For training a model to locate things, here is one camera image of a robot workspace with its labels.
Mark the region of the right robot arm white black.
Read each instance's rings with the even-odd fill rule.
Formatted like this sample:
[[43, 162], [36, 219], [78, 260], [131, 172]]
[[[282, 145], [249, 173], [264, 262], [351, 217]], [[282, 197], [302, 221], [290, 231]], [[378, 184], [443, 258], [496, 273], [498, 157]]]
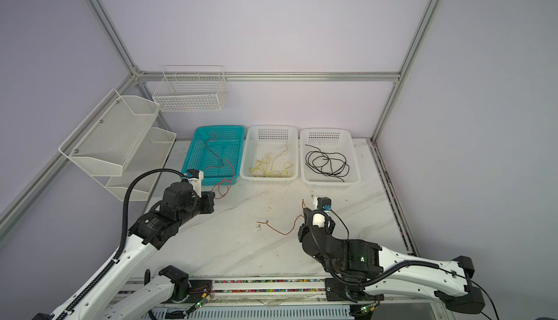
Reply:
[[330, 212], [304, 208], [298, 239], [302, 250], [328, 274], [327, 286], [340, 298], [379, 302], [400, 295], [440, 303], [458, 314], [483, 314], [494, 307], [488, 292], [473, 279], [472, 259], [436, 261], [407, 256], [373, 242], [334, 237]]

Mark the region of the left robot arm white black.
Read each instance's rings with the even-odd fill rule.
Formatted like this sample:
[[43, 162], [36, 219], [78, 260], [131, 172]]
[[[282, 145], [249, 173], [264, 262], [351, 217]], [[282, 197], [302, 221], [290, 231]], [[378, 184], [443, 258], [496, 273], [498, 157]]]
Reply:
[[197, 215], [214, 211], [215, 194], [202, 190], [203, 172], [188, 169], [163, 198], [132, 225], [123, 224], [119, 247], [67, 301], [35, 319], [139, 319], [165, 301], [182, 303], [190, 295], [186, 272], [167, 266], [125, 299], [113, 303], [118, 291], [144, 263]]

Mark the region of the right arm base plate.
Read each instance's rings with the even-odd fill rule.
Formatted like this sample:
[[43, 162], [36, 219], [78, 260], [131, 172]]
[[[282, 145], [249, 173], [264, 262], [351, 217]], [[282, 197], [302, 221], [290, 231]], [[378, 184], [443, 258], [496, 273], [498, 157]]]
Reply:
[[326, 278], [325, 298], [327, 301], [349, 301], [359, 303], [364, 301], [383, 301], [383, 295], [369, 295], [363, 290], [352, 289], [351, 287], [338, 282], [334, 278]]

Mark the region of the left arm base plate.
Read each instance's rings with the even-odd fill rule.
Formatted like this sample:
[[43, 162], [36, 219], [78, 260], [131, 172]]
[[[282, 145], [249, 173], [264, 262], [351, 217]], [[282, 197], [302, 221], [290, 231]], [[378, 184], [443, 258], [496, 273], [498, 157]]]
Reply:
[[170, 298], [162, 302], [162, 304], [193, 304], [202, 299], [204, 293], [212, 291], [213, 282], [209, 279], [190, 279], [188, 284], [183, 283], [174, 286], [173, 293]]

